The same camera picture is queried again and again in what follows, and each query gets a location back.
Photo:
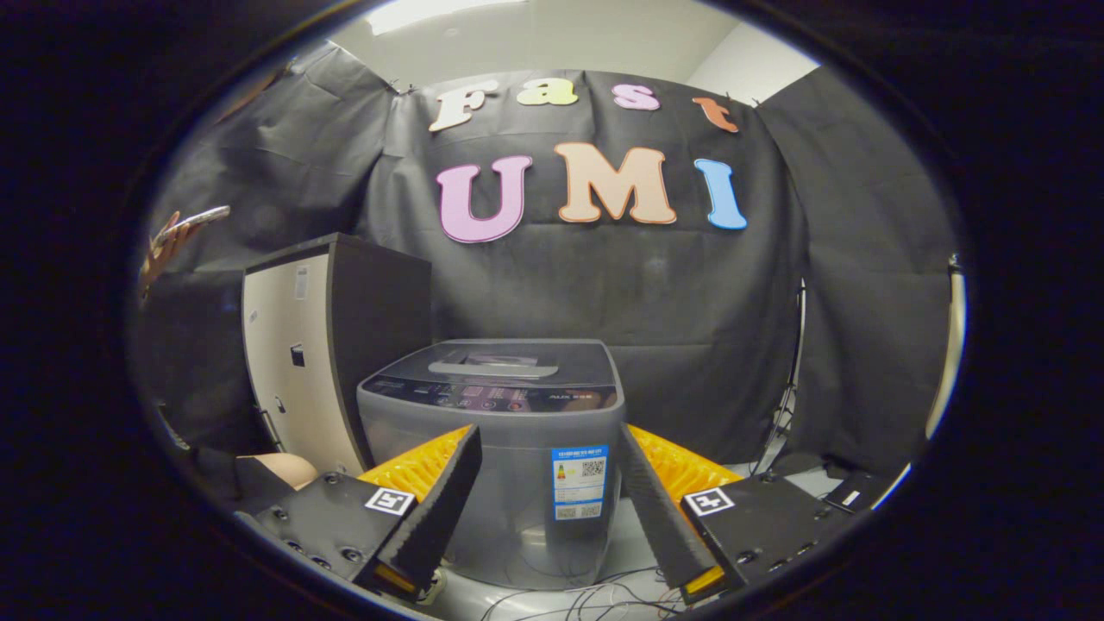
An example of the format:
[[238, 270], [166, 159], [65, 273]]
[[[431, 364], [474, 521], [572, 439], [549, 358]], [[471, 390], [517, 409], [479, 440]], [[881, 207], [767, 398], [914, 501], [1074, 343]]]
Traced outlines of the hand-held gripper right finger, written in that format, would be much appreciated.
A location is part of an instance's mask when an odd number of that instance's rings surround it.
[[737, 477], [631, 424], [619, 434], [624, 488], [666, 583], [688, 606], [803, 566], [863, 507], [773, 473]]

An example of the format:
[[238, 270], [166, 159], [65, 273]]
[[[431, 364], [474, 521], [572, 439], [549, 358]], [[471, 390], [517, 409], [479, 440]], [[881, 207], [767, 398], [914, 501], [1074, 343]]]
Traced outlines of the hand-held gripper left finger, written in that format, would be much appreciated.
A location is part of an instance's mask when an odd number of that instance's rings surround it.
[[480, 428], [467, 424], [236, 517], [311, 573], [413, 601], [429, 590], [481, 463]]

